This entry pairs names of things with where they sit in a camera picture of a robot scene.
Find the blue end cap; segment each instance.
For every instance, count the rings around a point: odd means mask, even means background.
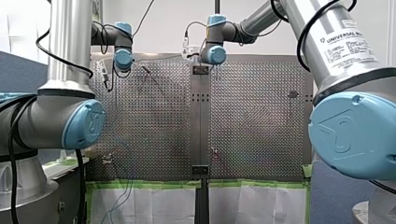
[[[26,93],[26,92],[0,92],[0,104],[10,100],[12,98],[18,97],[18,96],[22,96],[22,95],[27,95],[30,93]]]
[[[134,57],[129,50],[118,49],[114,55],[114,61],[121,72],[126,72],[131,68]]]
[[[84,149],[99,138],[105,123],[105,112],[97,100],[82,103],[64,126],[63,148]]]
[[[118,21],[114,25],[123,31],[128,32],[130,35],[132,34],[132,26],[128,22]]]
[[[215,26],[222,24],[227,21],[227,18],[223,15],[220,14],[215,14],[209,16],[209,19],[207,19],[207,26]]]
[[[214,46],[207,51],[207,62],[210,64],[222,64],[227,59],[227,54],[222,46]]]
[[[363,92],[339,92],[311,114],[309,137],[343,175],[396,180],[396,104]]]

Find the wire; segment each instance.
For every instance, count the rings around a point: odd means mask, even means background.
[[[115,171],[116,171],[117,176],[120,176],[120,173],[118,172],[117,166],[114,164],[114,160],[113,160],[111,163],[113,164],[113,167],[114,167],[114,169],[115,169]],[[133,186],[133,181],[132,181],[132,180],[128,180],[128,181],[126,182],[125,191],[124,191],[124,192],[120,195],[120,197],[114,202],[112,208],[111,208],[110,210],[108,210],[108,211],[105,213],[105,215],[104,215],[103,218],[102,218],[101,224],[103,224],[103,223],[105,222],[106,217],[107,217],[108,214],[110,214],[110,221],[111,221],[111,223],[114,223],[114,222],[113,222],[113,215],[112,215],[112,213],[113,213],[113,211],[117,210],[120,206],[122,206],[123,204],[125,204],[125,202],[129,199],[129,197],[130,197],[130,195],[131,195],[131,191],[132,191],[132,186]],[[126,199],[125,199],[124,201],[122,201],[122,203],[120,203],[119,205],[117,205],[117,203],[120,201],[120,199],[127,193],[128,188],[129,188],[128,196],[126,197]]]
[[[11,162],[11,172],[12,172],[12,190],[11,190],[11,217],[13,224],[19,224],[18,215],[17,215],[17,190],[18,190],[18,171],[17,171],[17,163],[15,160],[15,153],[14,153],[14,135],[18,128],[19,121],[27,109],[27,107],[34,102],[36,96],[30,96],[29,98],[21,98],[21,109],[19,110],[17,116],[11,122],[11,129],[8,133],[8,153],[9,153],[9,160]]]
[[[192,25],[194,25],[194,24],[198,24],[198,25],[204,26],[204,27],[206,28],[206,25],[205,25],[204,23],[202,23],[202,22],[200,22],[200,21],[192,21],[192,22],[190,22],[190,24],[186,27],[186,31],[184,32],[184,37],[189,37],[189,29],[190,29],[190,27],[191,27]]]
[[[280,12],[277,10],[276,6],[275,6],[275,0],[271,0],[271,8],[274,11],[274,13],[282,20],[285,22],[289,22],[289,20],[287,18],[285,18],[284,16],[282,16],[282,14],[280,14]]]
[[[385,185],[379,183],[376,180],[369,180],[369,181],[370,181],[370,183],[376,185],[377,187],[379,187],[379,188],[381,188],[381,189],[383,189],[383,190],[385,190],[385,191],[387,191],[389,193],[396,194],[396,189],[392,189],[392,188],[390,188],[388,186],[385,186]]]
[[[315,13],[315,15],[311,18],[311,20],[309,20],[309,22],[306,24],[306,26],[304,27],[304,29],[302,30],[302,32],[300,34],[300,37],[299,37],[298,43],[297,43],[297,59],[298,59],[299,63],[301,64],[301,66],[308,72],[311,72],[311,70],[309,69],[308,65],[306,65],[306,63],[303,60],[303,56],[302,56],[303,43],[305,42],[306,37],[309,34],[309,30],[315,24],[315,22],[318,19],[320,19],[320,17],[322,16],[322,13],[339,1],[340,0],[332,0],[331,2],[329,2],[325,6],[323,6],[321,9],[319,9]],[[356,6],[357,2],[358,2],[358,0],[353,0],[352,6],[348,9],[348,11],[352,10]]]
[[[150,2],[149,5],[148,5],[148,9],[146,10],[145,14],[144,14],[143,17],[142,17],[142,20],[140,21],[139,25],[137,26],[136,31],[135,31],[134,34],[132,35],[132,39],[134,39],[134,36],[137,35],[137,32],[139,32],[140,27],[142,26],[143,21],[145,20],[146,16],[148,15],[149,9],[151,8],[151,6],[152,6],[153,3],[154,3],[154,0],[151,0],[151,2]]]
[[[281,22],[282,22],[282,20],[280,20],[280,21],[277,23],[277,25],[276,25],[271,31],[269,31],[269,32],[267,32],[267,33],[265,33],[265,34],[262,34],[262,35],[260,35],[260,34],[258,34],[258,35],[253,35],[253,34],[248,33],[248,32],[244,29],[244,27],[242,26],[243,23],[241,23],[241,30],[242,30],[242,32],[243,32],[244,34],[249,35],[250,37],[263,37],[263,36],[270,35],[271,33],[273,33],[273,32],[279,27],[279,25],[280,25]]]
[[[105,29],[105,26],[97,21],[94,21],[93,23],[98,24],[101,27],[101,31],[100,31],[100,36],[101,36],[101,44],[100,44],[100,51],[102,52],[102,54],[106,54],[108,51],[108,39],[109,39],[109,35],[108,35],[108,31]]]
[[[179,58],[179,57],[181,57],[181,55],[173,55],[173,56],[169,56],[169,57],[165,57],[165,58],[140,59],[140,60],[137,60],[136,62],[140,63],[140,62],[146,62],[146,61],[167,60],[167,59],[173,59],[173,58]]]
[[[111,71],[111,75],[114,77],[114,73],[117,75],[117,77],[119,77],[119,78],[127,78],[129,75],[131,75],[131,68],[128,70],[128,73],[125,75],[125,76],[121,76],[118,72],[117,72],[117,69],[116,69],[116,65],[115,65],[115,63],[114,63],[114,61],[113,61],[113,68],[112,68],[112,71]]]
[[[94,21],[93,23],[98,24],[101,27],[101,31],[100,31],[100,35],[101,35],[101,44],[100,44],[100,50],[102,52],[102,54],[106,54],[108,51],[108,47],[109,47],[109,38],[110,35],[108,34],[108,31],[106,29],[106,27],[112,27],[120,32],[122,32],[125,36],[127,36],[129,38],[129,40],[131,41],[131,45],[134,43],[131,34],[129,34],[128,32],[122,30],[120,27],[111,25],[111,24],[105,24],[103,25],[102,23],[98,22],[98,21]]]
[[[77,65],[77,64],[75,64],[75,63],[71,63],[71,62],[69,62],[69,61],[67,61],[67,60],[65,60],[65,59],[63,59],[63,58],[60,58],[60,57],[54,55],[53,53],[49,52],[48,50],[44,49],[44,48],[40,45],[40,41],[41,41],[42,39],[44,39],[44,38],[45,38],[47,35],[49,35],[49,34],[50,34],[50,29],[48,29],[48,31],[47,31],[46,33],[44,33],[42,36],[40,36],[40,37],[35,41],[35,44],[37,45],[37,47],[38,47],[39,49],[41,49],[44,53],[48,54],[51,58],[54,58],[54,59],[60,61],[61,63],[65,63],[65,64],[67,64],[67,65],[69,65],[69,66],[76,67],[76,68],[79,69],[79,70],[82,70],[82,71],[84,71],[84,72],[89,73],[89,78],[92,78],[92,77],[93,77],[93,71],[91,71],[89,68],[83,67],[83,66],[81,66],[81,65]]]
[[[78,205],[78,221],[77,224],[83,223],[84,207],[85,207],[85,174],[84,174],[84,160],[82,159],[81,150],[76,149],[76,156],[78,161],[79,172],[79,205]]]

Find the pegboard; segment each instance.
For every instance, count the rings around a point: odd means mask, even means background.
[[[191,179],[191,65],[180,58],[141,61],[149,73],[135,64],[108,93],[100,59],[92,62],[92,86],[106,125],[88,178]],[[311,76],[291,56],[232,55],[211,72],[210,178],[301,180],[311,154]]]
[[[303,179],[312,77],[294,58],[234,56],[211,87],[210,177]]]
[[[111,60],[106,63],[111,71]],[[92,64],[106,124],[89,179],[190,179],[190,66],[181,60],[136,63],[106,92],[100,63]]]

